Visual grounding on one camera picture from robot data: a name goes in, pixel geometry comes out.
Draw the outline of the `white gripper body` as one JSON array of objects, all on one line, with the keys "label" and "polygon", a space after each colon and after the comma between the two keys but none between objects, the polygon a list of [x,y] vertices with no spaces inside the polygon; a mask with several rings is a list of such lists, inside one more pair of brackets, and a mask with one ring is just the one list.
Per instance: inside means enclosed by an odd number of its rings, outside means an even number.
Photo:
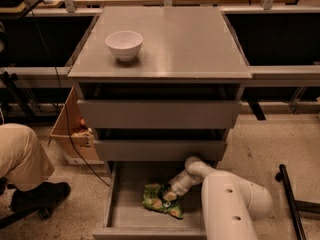
[{"label": "white gripper body", "polygon": [[170,192],[175,196],[184,196],[192,186],[200,183],[200,177],[192,175],[186,169],[169,180]]}]

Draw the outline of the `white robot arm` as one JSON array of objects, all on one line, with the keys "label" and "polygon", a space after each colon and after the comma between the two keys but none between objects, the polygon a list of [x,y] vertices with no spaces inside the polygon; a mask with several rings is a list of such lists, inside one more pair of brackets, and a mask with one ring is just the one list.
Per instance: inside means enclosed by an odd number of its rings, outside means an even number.
[{"label": "white robot arm", "polygon": [[273,206],[266,188],[191,156],[185,161],[185,169],[169,181],[163,199],[178,199],[198,184],[202,184],[207,240],[258,240],[253,220],[267,217]]}]

